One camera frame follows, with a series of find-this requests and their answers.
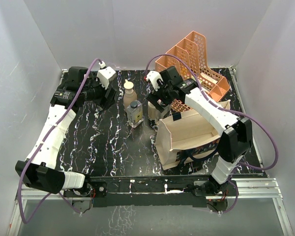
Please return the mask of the cream round cap bottle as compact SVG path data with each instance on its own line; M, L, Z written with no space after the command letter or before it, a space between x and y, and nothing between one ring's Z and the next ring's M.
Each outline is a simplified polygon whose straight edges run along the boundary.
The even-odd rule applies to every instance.
M148 118L155 122L161 119L161 112L151 102L148 102Z

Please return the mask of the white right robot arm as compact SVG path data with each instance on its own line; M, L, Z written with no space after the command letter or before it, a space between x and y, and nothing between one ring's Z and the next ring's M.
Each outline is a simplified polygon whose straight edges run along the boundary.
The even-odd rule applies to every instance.
M163 111L158 103L169 105L175 99L193 108L217 131L220 140L216 148L218 161L209 180L203 185L206 191L221 195L227 189L226 182L231 172L252 146L252 122L239 118L231 110L209 98L194 78L184 80L174 66L161 72L150 71L145 80L152 85L147 96L157 110Z

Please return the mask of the beige pump bottle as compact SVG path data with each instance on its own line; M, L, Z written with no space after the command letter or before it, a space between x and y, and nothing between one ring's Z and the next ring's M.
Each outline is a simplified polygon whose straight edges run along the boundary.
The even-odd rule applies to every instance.
M130 105L131 102L137 100L137 94L134 91L134 84L131 81L125 80L125 83L123 84L125 93L123 96L123 104L124 109Z

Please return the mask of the large clear square bottle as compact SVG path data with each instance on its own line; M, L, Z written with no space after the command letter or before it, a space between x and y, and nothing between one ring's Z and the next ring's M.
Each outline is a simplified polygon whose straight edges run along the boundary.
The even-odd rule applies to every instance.
M126 108L128 124L136 128L144 121L143 105L140 101L135 100Z

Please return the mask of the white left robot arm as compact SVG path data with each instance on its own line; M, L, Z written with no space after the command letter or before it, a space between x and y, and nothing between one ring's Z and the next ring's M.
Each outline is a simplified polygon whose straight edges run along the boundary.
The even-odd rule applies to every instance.
M114 104L116 90L111 83L116 76L110 66L104 65L97 72L73 66L63 73L34 148L25 161L15 166L26 187L52 194L65 189L75 189L81 196L91 192L92 184L85 174L56 170L57 156L71 122L85 102L91 101L103 110Z

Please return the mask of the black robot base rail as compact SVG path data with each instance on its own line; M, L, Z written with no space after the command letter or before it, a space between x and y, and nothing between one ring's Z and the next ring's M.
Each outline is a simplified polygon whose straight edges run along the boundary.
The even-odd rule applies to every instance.
M236 196L236 182L213 185L208 175L90 177L89 191L81 195L66 190L74 200L90 200L93 207L193 206L206 207L208 200Z

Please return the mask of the cream canvas tote bag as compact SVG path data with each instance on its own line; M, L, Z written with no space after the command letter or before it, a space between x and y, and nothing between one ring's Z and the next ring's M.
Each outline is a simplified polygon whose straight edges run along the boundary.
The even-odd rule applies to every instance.
M219 138L216 129L204 117L189 110L182 112L177 120L169 116L159 121L155 146L163 170L168 170L181 163L185 150L196 159L211 154Z

